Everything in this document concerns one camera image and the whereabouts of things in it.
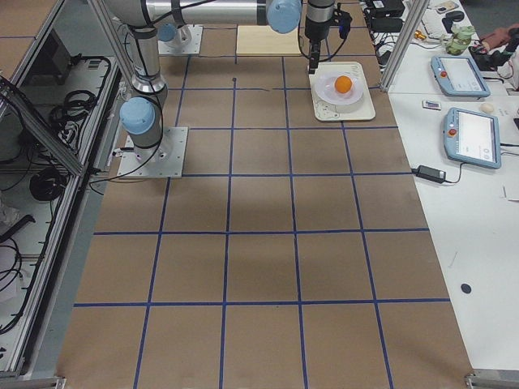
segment tablet device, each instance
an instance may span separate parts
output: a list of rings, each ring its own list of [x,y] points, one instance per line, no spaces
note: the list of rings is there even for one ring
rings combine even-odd
[[[495,116],[451,108],[444,124],[447,157],[484,168],[501,167],[499,123]]]
[[[446,96],[487,97],[490,89],[470,57],[433,57],[432,72]]]

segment power adapter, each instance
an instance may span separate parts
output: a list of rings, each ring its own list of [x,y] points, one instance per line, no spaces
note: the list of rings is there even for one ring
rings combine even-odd
[[[416,169],[411,169],[411,171],[416,177],[438,182],[439,184],[443,184],[447,181],[446,174],[443,170],[433,169],[429,166],[419,165]]]

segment orange ball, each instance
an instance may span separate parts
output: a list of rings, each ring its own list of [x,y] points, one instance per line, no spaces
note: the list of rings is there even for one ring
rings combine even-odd
[[[351,78],[347,75],[341,75],[337,77],[335,80],[335,90],[339,93],[347,93],[351,90],[354,83],[351,81]]]

